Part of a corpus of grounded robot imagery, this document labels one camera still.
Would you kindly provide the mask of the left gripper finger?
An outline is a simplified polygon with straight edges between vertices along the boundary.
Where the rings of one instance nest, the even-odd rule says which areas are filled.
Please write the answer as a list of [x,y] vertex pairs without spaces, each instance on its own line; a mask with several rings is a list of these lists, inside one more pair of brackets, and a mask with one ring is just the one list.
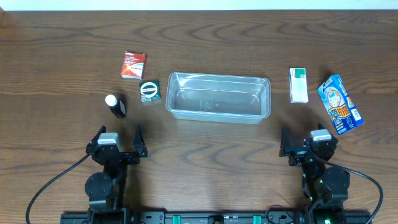
[[99,131],[97,132],[97,134],[94,136],[94,138],[90,141],[90,145],[94,146],[97,145],[98,143],[98,139],[100,138],[101,134],[106,132],[106,127],[102,126],[100,127]]
[[133,140],[133,146],[134,146],[136,151],[145,151],[146,150],[146,144],[145,144],[144,139],[142,137],[140,124],[138,124],[137,127],[136,127],[134,140]]

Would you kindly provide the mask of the blue fever patch box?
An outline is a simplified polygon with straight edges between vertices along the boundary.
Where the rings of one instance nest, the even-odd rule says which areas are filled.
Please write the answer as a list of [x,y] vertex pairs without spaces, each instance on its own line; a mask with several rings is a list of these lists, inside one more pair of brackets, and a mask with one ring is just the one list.
[[364,124],[364,119],[353,103],[338,74],[327,78],[317,92],[338,135]]

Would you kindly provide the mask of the black bottle white cap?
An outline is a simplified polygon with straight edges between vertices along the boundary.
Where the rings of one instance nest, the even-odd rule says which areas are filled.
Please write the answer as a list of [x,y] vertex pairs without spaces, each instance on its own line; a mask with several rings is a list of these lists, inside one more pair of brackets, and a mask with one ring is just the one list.
[[117,118],[124,118],[126,116],[126,107],[124,103],[115,95],[107,95],[104,100],[105,103],[109,106],[111,112]]

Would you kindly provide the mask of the white green medicine box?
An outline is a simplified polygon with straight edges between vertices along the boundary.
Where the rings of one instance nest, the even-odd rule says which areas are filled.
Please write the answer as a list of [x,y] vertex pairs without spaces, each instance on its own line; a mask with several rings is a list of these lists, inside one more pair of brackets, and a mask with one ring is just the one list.
[[307,73],[305,68],[289,68],[290,102],[308,103]]

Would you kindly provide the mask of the green Zam-Buk box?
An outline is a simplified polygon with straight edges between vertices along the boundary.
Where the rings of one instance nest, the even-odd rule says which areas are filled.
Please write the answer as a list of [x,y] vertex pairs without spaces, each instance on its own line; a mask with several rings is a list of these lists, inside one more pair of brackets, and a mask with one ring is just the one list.
[[161,99],[158,80],[142,82],[139,87],[141,101],[143,103]]

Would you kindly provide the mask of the red white medicine box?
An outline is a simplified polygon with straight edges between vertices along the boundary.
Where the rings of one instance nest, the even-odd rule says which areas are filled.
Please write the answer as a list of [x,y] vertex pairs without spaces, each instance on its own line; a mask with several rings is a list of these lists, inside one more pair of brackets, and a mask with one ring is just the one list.
[[142,80],[144,76],[146,58],[146,54],[125,51],[121,76],[123,78]]

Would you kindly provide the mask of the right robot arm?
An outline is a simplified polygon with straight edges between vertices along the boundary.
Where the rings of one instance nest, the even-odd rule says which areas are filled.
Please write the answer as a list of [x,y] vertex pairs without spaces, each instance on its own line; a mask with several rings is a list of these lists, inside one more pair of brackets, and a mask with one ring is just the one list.
[[293,146],[282,128],[279,156],[288,157],[290,166],[302,168],[302,189],[311,204],[292,217],[294,223],[346,223],[343,202],[348,199],[350,174],[336,166],[326,167],[338,140],[318,124],[302,146]]

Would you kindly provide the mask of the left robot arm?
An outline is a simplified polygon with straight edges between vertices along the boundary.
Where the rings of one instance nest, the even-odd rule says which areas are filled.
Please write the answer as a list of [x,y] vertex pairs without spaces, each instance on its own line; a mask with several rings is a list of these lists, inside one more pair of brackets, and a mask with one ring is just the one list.
[[91,175],[85,183],[89,197],[87,223],[127,224],[137,220],[136,214],[123,206],[123,198],[128,165],[138,165],[140,158],[148,155],[140,126],[132,143],[133,151],[121,152],[118,133],[107,133],[105,126],[88,143],[87,155],[103,166],[103,171]]

